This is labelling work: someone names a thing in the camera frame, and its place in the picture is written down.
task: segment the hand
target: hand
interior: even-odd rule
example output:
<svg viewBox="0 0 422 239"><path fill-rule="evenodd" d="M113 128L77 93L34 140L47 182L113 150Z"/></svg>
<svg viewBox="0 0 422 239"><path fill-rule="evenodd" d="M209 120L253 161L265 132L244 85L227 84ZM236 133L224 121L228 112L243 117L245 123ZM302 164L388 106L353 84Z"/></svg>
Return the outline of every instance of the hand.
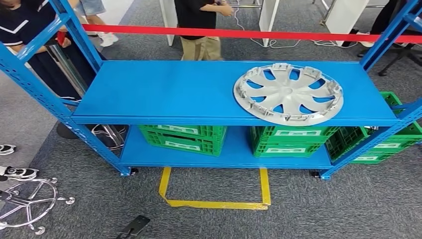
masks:
<svg viewBox="0 0 422 239"><path fill-rule="evenodd" d="M67 37L65 37L65 40L63 41L63 44L61 46L63 48L66 48L66 47L68 47L70 45L72 45L72 42Z"/></svg>
<svg viewBox="0 0 422 239"><path fill-rule="evenodd" d="M229 5L220 6L220 13L223 16L231 16L233 14L233 9Z"/></svg>
<svg viewBox="0 0 422 239"><path fill-rule="evenodd" d="M61 27L59 28L59 31L62 31L62 32L67 32L67 28L66 28L66 26L65 26L65 25L61 26Z"/></svg>

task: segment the red rope barrier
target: red rope barrier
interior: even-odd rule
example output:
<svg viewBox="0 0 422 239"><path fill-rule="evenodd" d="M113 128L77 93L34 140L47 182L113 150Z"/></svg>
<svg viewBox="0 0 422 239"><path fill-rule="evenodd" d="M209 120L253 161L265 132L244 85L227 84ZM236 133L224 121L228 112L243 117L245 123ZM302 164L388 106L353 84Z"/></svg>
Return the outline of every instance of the red rope barrier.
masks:
<svg viewBox="0 0 422 239"><path fill-rule="evenodd" d="M124 25L91 25L83 24L86 31L153 34L153 35L190 35L219 36L232 38L271 38L295 40L325 40L325 41L376 41L379 35L333 34L321 32L282 32L282 31L242 31L226 29L174 28L158 26L124 26ZM402 35L396 42L422 43L422 36Z"/></svg>

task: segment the yellow tape rectangle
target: yellow tape rectangle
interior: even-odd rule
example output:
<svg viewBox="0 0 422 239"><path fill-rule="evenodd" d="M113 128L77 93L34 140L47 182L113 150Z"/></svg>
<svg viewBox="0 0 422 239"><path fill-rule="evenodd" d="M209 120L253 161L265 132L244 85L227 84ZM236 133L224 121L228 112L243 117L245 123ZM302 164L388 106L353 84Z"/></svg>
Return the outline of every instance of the yellow tape rectangle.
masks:
<svg viewBox="0 0 422 239"><path fill-rule="evenodd" d="M213 208L213 209L250 209L267 210L271 205L270 185L268 180L268 171L266 168L259 169L261 181L262 203L247 202L210 202L210 201L188 201L188 200L170 200L166 198L167 187L170 180L171 168L165 167L161 176L158 192L171 207L194 207L194 208Z"/></svg>

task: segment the blue metal shelf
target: blue metal shelf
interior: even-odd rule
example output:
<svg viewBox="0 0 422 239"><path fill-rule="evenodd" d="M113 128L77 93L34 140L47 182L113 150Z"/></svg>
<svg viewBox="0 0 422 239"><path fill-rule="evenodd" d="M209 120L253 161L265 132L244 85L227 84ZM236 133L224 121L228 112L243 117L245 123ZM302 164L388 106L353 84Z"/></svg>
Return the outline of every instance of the blue metal shelf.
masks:
<svg viewBox="0 0 422 239"><path fill-rule="evenodd" d="M234 82L273 61L106 61L72 115L77 123L272 125L238 105ZM337 80L344 105L329 126L391 126L399 120L359 63L288 61Z"/></svg>
<svg viewBox="0 0 422 239"><path fill-rule="evenodd" d="M309 158L257 158L248 144L247 126L230 126L219 157L149 145L136 126L132 126L120 158L120 165L149 167L216 167L216 168L332 168L325 146Z"/></svg>
<svg viewBox="0 0 422 239"><path fill-rule="evenodd" d="M324 147L309 158L256 158L249 149L246 127L272 125L241 108L233 97L233 84L248 69L274 61L103 61L82 29L67 0L49 1L58 18L34 38L17 57L0 44L0 70L20 85L52 115L70 128L122 176L133 166L237 167L318 169L321 179L422 118L422 98L406 105L397 117L382 99L365 71L369 70L411 24L419 30L422 0L409 0L389 27L362 58L355 62L289 61L312 66L337 80L344 91L338 115L321 125L381 126L378 131L333 164ZM97 76L75 112L34 76L24 62L66 23ZM130 124L121 157L111 152L84 125ZM145 142L136 124L194 124L231 126L220 157L154 147Z"/></svg>

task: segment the electrical cord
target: electrical cord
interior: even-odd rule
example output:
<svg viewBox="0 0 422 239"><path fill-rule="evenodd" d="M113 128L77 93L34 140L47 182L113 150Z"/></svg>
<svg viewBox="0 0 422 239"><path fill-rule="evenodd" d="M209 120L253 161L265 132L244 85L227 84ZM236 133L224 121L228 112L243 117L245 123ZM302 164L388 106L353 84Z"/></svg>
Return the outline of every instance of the electrical cord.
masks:
<svg viewBox="0 0 422 239"><path fill-rule="evenodd" d="M235 1L236 1L237 5L240 5L240 0L235 0ZM246 29L240 24L239 18L237 17L237 12L239 12L239 10L240 10L240 8L236 7L236 10L234 11L233 17L236 20L236 25L238 27L242 28L242 30L246 31ZM272 39L268 42L268 46L264 46L263 44L259 43L258 41L254 40L253 38L250 38L250 40L255 42L256 44L260 45L261 47L271 48L271 49L295 48L299 44L299 42L301 41L301 40L298 40L292 46L274 46L275 44L277 44L277 40ZM350 48L350 47L356 46L358 44L356 42L355 44L350 45L350 46L339 46L334 41L325 41L325 40L320 40L320 41L310 40L310 41L312 41L317 46L329 46L329 47L340 47L340 48Z"/></svg>

